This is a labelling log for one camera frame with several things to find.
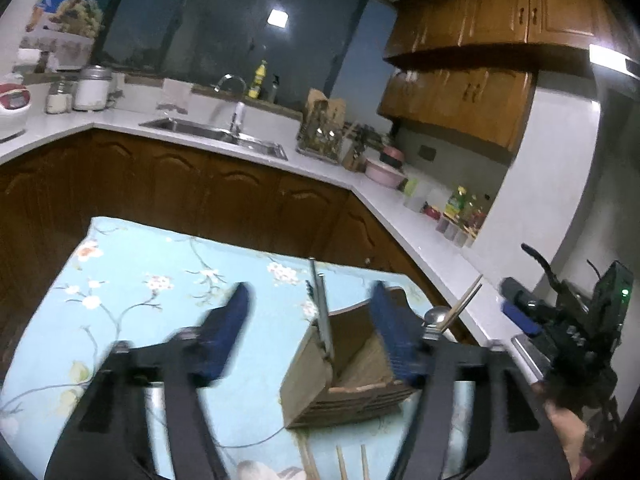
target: blue gripper pad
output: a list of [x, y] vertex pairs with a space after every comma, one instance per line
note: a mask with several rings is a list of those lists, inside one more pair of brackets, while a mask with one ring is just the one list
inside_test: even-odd
[[411, 386], [419, 384], [425, 370], [417, 347], [422, 334], [418, 318], [405, 308], [397, 308], [382, 282], [376, 282], [371, 291], [369, 315], [382, 338], [394, 377]]
[[523, 311], [507, 300], [502, 302], [502, 312], [529, 337], [538, 335], [542, 331], [542, 327], [538, 323], [530, 320]]
[[250, 294], [244, 283], [238, 283], [225, 306], [209, 312], [198, 332], [199, 352], [193, 373], [206, 381], [220, 378], [247, 315]]

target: human hand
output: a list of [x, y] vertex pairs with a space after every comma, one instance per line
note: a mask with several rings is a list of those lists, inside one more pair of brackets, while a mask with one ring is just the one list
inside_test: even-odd
[[564, 455], [571, 470], [571, 478], [575, 478], [580, 471], [580, 450], [582, 450], [584, 443], [587, 425], [574, 412], [558, 408], [550, 400], [545, 402], [545, 411], [560, 438]]

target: light blue tablecloth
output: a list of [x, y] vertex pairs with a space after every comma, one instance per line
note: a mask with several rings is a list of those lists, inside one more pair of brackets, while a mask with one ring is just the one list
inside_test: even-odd
[[[375, 280], [402, 286], [420, 315], [431, 307], [406, 276], [319, 267], [326, 275], [330, 310], [366, 299]], [[114, 341], [129, 340], [134, 346], [161, 342], [224, 304], [235, 283], [248, 282], [254, 302], [238, 351], [226, 376], [201, 390], [200, 398], [222, 446], [261, 441], [282, 427], [280, 383], [315, 314], [306, 294], [308, 277], [308, 264], [300, 258], [94, 218], [88, 237], [63, 267], [15, 351], [0, 394], [0, 431], [23, 463], [43, 478], [66, 418]], [[150, 437], [158, 472], [173, 478], [161, 392], [148, 391]], [[413, 403], [406, 400], [397, 415], [309, 432], [323, 480], [338, 477], [338, 444], [352, 480], [362, 475], [360, 444], [367, 446], [372, 480], [383, 480]], [[295, 435], [286, 430], [258, 446], [225, 449], [222, 456], [232, 478], [242, 460], [263, 462], [274, 471], [301, 465]]]

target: window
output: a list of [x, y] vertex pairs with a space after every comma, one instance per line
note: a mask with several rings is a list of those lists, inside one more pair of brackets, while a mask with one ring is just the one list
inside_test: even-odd
[[[250, 85], [264, 59], [264, 86], [277, 75], [279, 104], [302, 109], [310, 88], [331, 93], [365, 4], [366, 0], [121, 0], [98, 38], [94, 61], [202, 85], [233, 73]], [[284, 27], [268, 23], [274, 10], [286, 13]]]

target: cabinet handle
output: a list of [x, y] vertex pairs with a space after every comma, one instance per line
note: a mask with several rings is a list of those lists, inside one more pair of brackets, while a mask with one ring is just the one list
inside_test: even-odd
[[471, 90], [471, 83], [469, 83], [465, 88], [465, 93], [462, 94], [462, 100], [466, 101], [466, 98], [469, 95], [469, 90]]
[[471, 94], [471, 102], [475, 103], [476, 102], [476, 97], [478, 97], [478, 92], [480, 91], [480, 85], [477, 84], [476, 88], [474, 89], [474, 92]]

